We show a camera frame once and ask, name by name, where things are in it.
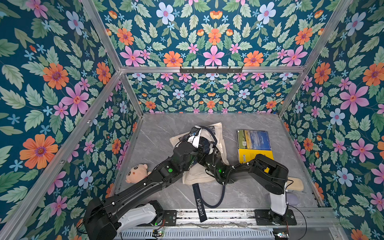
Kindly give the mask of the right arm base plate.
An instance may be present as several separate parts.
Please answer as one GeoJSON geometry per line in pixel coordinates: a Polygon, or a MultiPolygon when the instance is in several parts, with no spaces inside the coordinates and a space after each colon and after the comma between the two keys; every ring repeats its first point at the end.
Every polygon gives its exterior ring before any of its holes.
{"type": "Polygon", "coordinates": [[[290,209],[284,215],[274,213],[272,210],[254,210],[258,226],[296,226],[294,212],[290,209]]]}

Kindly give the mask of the yellow spine book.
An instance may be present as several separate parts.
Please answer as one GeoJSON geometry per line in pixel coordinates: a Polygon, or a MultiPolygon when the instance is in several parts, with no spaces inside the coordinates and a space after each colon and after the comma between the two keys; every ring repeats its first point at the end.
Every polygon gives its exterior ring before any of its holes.
{"type": "Polygon", "coordinates": [[[250,162],[259,154],[274,160],[273,152],[269,150],[239,149],[239,163],[244,164],[250,162]]]}

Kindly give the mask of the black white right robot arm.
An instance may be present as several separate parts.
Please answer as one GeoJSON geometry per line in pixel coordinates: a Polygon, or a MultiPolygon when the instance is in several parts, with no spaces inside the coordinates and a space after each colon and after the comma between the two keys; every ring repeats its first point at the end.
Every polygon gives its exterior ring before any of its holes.
{"type": "Polygon", "coordinates": [[[286,188],[289,170],[284,165],[258,154],[253,160],[236,165],[226,165],[222,162],[218,150],[202,150],[198,153],[198,163],[205,167],[206,173],[223,186],[222,196],[215,205],[202,201],[208,208],[219,207],[224,199],[225,187],[240,180],[254,179],[270,193],[271,216],[284,217],[288,210],[286,188]]]}

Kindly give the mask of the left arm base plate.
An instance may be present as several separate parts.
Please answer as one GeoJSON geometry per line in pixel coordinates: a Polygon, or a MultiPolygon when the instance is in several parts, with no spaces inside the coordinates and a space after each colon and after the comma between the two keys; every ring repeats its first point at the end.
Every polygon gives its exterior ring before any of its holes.
{"type": "Polygon", "coordinates": [[[152,206],[155,210],[152,211],[155,213],[155,217],[148,223],[142,223],[138,227],[161,227],[161,226],[175,226],[177,221],[176,210],[164,210],[160,203],[156,200],[149,201],[146,205],[152,206]]]}

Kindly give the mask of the cream canvas tote bag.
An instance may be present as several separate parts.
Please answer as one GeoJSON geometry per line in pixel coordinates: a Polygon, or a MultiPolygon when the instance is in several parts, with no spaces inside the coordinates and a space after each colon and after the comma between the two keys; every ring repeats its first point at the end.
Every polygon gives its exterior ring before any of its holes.
{"type": "Polygon", "coordinates": [[[193,144],[199,149],[199,156],[194,158],[189,169],[183,173],[183,184],[192,186],[199,220],[205,222],[208,217],[206,208],[216,209],[224,200],[226,183],[219,180],[219,167],[228,166],[227,152],[223,137],[222,123],[205,126],[194,126],[190,132],[170,138],[173,147],[182,142],[193,144]],[[219,180],[222,193],[219,201],[212,205],[207,203],[201,194],[200,184],[219,180]]]}

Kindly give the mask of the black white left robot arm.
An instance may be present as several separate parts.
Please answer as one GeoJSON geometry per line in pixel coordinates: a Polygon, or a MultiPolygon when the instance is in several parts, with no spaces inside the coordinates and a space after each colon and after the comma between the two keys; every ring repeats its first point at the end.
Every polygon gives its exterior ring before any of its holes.
{"type": "Polygon", "coordinates": [[[190,135],[173,149],[173,155],[160,164],[143,180],[123,192],[105,200],[92,199],[86,209],[83,224],[90,240],[112,240],[122,226],[120,218],[143,199],[169,187],[182,178],[184,172],[204,156],[204,150],[214,148],[213,140],[190,135]]]}

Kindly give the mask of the blue green Animal Farm book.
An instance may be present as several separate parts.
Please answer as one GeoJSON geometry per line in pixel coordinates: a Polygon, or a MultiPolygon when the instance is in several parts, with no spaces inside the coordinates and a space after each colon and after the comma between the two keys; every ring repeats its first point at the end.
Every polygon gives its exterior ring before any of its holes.
{"type": "Polygon", "coordinates": [[[237,130],[239,149],[267,150],[272,149],[269,134],[266,131],[237,130]]]}

